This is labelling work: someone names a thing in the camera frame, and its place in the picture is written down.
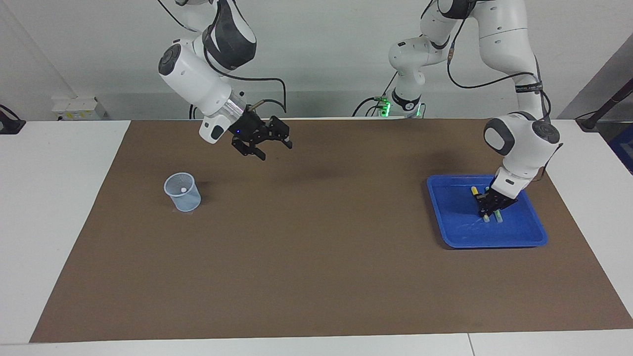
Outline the blue crate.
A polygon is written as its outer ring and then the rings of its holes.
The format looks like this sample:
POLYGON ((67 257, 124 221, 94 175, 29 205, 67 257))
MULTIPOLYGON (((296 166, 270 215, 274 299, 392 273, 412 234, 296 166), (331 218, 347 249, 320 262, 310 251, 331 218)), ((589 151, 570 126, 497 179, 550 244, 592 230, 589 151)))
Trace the blue crate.
POLYGON ((608 145, 633 175, 633 123, 626 125, 623 131, 615 135, 613 139, 608 140, 608 145))

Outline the black stand leg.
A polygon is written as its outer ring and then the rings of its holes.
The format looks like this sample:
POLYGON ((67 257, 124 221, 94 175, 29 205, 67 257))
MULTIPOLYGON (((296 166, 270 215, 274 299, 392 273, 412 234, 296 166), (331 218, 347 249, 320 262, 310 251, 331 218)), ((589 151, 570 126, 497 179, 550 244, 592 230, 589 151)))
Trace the black stand leg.
POLYGON ((633 93, 633 77, 629 79, 610 99, 599 109, 574 118, 579 128, 586 133, 598 133, 597 123, 608 111, 633 93))

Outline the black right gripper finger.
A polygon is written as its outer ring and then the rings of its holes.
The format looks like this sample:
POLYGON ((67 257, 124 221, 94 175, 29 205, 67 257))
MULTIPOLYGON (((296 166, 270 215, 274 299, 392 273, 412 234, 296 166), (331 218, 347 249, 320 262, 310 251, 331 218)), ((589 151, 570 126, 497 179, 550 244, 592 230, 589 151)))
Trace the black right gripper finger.
POLYGON ((243 156, 255 155, 262 161, 266 160, 266 154, 256 144, 243 142, 242 140, 233 140, 231 144, 243 156))
POLYGON ((290 127, 278 117, 271 117, 269 119, 269 134, 272 140, 278 140, 288 149, 292 149, 293 143, 290 140, 290 127))

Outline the blue plastic tray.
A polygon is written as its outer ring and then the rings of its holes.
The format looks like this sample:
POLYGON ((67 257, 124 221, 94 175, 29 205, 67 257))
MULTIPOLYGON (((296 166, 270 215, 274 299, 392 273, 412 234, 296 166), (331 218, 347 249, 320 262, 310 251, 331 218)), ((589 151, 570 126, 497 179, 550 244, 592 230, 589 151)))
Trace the blue plastic tray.
POLYGON ((527 192, 500 212, 501 221, 478 215, 472 187, 483 193, 492 175, 433 175, 426 180, 443 241, 457 249, 527 248, 544 246, 547 232, 527 192))

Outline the black clamp mount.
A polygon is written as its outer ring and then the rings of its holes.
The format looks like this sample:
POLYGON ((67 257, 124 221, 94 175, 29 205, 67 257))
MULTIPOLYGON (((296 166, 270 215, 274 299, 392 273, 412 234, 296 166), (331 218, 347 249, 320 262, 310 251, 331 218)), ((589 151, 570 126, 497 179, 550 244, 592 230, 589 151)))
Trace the black clamp mount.
POLYGON ((0 134, 18 134, 25 124, 25 120, 20 119, 13 110, 0 104, 0 134))

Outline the green marker pen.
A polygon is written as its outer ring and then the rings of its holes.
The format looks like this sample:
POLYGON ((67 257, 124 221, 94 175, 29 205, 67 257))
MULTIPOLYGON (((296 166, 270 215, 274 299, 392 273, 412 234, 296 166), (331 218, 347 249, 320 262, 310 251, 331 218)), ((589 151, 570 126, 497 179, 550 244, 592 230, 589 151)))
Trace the green marker pen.
MULTIPOLYGON (((486 187, 485 192, 488 192, 489 189, 490 189, 490 187, 486 187)), ((497 209, 497 210, 494 211, 494 217, 495 217, 497 223, 502 223, 503 222, 503 218, 502 218, 502 214, 500 212, 500 209, 497 209)), ((486 219, 485 220, 487 222, 490 221, 490 217, 487 217, 486 219)))

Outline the translucent plastic cup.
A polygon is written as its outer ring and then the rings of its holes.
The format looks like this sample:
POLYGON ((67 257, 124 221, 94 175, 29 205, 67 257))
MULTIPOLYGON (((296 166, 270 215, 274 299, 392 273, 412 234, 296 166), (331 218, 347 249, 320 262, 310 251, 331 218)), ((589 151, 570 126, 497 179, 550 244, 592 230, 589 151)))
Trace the translucent plastic cup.
POLYGON ((192 212, 201 203, 201 195, 195 178, 188 172, 177 172, 165 180, 163 190, 170 197, 176 209, 181 212, 192 212))

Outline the yellow marker pen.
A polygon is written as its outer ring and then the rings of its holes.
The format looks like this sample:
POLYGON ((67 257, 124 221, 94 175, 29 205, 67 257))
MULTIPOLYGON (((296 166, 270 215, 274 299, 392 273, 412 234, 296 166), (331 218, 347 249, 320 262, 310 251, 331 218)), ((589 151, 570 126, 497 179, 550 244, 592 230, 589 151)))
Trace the yellow marker pen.
MULTIPOLYGON (((483 194, 481 194, 481 193, 479 192, 479 190, 478 190, 478 189, 477 189, 477 187, 475 187, 475 186, 472 186, 472 187, 471 187, 471 192, 472 192, 472 196, 473 196, 473 198, 475 198, 475 201, 477 201, 477 195, 483 195, 483 194)), ((483 220, 485 223, 489 223, 489 222, 487 222, 487 221, 486 221, 486 220, 488 220, 488 219, 486 219, 486 218, 487 218, 487 217, 482 217, 482 220, 483 220)))

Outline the brown table mat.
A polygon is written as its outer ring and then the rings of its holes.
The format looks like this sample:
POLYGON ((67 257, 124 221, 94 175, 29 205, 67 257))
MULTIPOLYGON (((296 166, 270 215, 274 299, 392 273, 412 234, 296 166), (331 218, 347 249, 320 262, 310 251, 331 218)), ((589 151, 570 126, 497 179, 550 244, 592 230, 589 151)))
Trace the brown table mat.
POLYGON ((296 120, 241 156, 192 121, 129 124, 34 343, 633 328, 550 178, 532 249, 441 241, 426 180, 492 174, 484 120, 296 120), (165 180, 201 203, 178 211, 165 180))

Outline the white power strip box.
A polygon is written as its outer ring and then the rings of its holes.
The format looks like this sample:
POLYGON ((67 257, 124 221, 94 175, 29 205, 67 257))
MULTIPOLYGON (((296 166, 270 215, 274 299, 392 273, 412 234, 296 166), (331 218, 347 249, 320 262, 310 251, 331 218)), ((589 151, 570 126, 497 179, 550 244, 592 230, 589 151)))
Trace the white power strip box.
POLYGON ((108 113, 97 97, 53 99, 51 112, 56 120, 108 119, 108 113))

